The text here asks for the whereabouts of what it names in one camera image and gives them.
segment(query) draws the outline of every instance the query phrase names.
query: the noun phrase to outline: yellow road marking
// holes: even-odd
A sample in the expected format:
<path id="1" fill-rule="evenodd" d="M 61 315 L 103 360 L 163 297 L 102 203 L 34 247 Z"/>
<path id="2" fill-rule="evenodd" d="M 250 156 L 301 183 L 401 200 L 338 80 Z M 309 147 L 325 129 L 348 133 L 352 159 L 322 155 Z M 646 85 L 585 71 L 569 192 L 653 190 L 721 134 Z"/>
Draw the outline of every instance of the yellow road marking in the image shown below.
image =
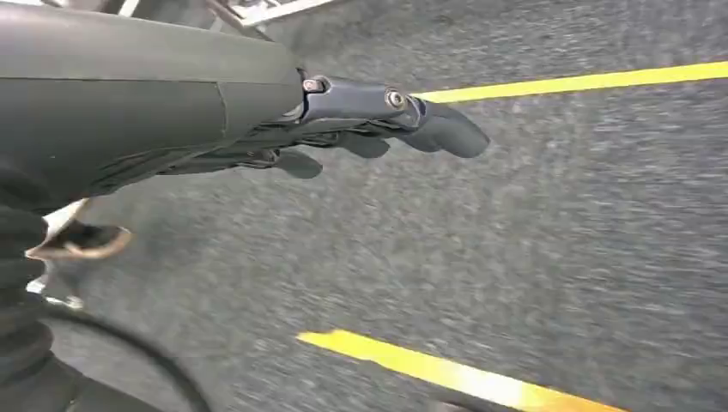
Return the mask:
<path id="1" fill-rule="evenodd" d="M 346 330 L 307 332 L 301 333 L 298 338 L 320 348 L 372 361 L 392 371 L 523 412 L 625 412 L 497 373 L 399 348 Z"/>
<path id="2" fill-rule="evenodd" d="M 728 61 L 665 67 L 662 69 L 621 71 L 602 75 L 562 77 L 558 79 L 536 80 L 533 82 L 495 84 L 475 88 L 441 90 L 420 93 L 416 94 L 416 96 L 438 103 L 453 103 L 457 101 L 493 99 L 496 97 L 525 96 L 527 94 L 562 93 L 595 88 L 624 88 L 627 86 L 646 84 L 691 82 L 723 77 L 728 77 Z"/>

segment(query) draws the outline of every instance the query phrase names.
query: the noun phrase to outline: gray asphalt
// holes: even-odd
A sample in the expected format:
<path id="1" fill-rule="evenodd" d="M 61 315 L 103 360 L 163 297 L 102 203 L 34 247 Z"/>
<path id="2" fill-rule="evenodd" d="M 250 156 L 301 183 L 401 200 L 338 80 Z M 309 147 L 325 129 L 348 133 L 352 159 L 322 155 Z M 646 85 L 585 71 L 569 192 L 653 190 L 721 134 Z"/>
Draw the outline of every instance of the gray asphalt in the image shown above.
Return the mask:
<path id="1" fill-rule="evenodd" d="M 412 91 L 728 59 L 725 0 L 360 0 L 270 27 L 312 71 Z M 341 328 L 639 411 L 728 409 L 728 80 L 458 105 L 461 161 L 395 145 L 325 173 L 155 178 L 91 210 L 129 250 L 67 267 L 222 409 L 422 411 L 437 388 L 297 342 Z M 169 410 L 141 360 L 58 328 Z"/>

